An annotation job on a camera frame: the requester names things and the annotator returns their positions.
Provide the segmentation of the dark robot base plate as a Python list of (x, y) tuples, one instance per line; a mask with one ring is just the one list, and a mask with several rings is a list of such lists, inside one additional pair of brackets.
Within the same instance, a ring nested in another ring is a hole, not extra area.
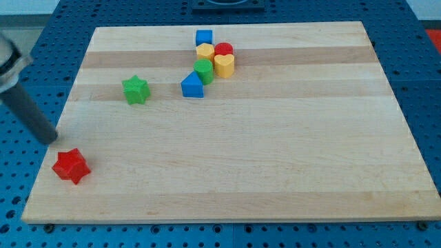
[(191, 0), (193, 13), (235, 12), (265, 9), (265, 0)]

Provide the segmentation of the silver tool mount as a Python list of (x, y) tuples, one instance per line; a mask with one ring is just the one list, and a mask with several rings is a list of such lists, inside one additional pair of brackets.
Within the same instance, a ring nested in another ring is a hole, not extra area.
[(19, 48), (1, 33), (1, 93), (18, 83), (19, 74), (31, 63), (29, 54), (22, 54)]

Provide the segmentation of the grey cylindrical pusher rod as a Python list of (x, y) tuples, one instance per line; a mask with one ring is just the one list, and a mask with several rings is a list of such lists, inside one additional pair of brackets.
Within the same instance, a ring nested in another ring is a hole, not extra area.
[(49, 145), (58, 138), (55, 126), (49, 122), (20, 83), (2, 92), (1, 100), (28, 128), (38, 142)]

